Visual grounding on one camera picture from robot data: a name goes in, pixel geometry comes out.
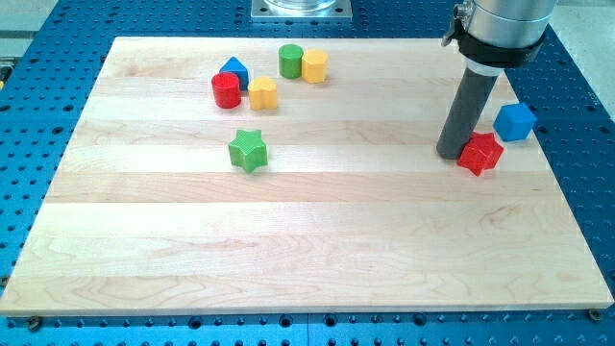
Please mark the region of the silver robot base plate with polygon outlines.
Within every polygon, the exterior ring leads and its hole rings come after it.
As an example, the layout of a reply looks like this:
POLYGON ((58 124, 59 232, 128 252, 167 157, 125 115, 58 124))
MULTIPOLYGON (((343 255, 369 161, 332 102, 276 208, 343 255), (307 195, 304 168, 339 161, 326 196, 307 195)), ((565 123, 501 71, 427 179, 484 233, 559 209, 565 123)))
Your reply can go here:
POLYGON ((351 20, 351 0, 252 0, 250 15, 256 22, 351 20))

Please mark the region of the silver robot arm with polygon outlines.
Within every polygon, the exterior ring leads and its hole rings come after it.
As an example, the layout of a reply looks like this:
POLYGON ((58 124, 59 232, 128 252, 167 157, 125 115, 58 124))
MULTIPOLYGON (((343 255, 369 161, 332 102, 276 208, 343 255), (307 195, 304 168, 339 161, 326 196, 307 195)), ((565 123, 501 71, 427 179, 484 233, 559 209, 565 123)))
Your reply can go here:
POLYGON ((467 68, 488 77, 531 62, 545 39, 556 0, 463 0, 443 46, 456 42, 467 68))

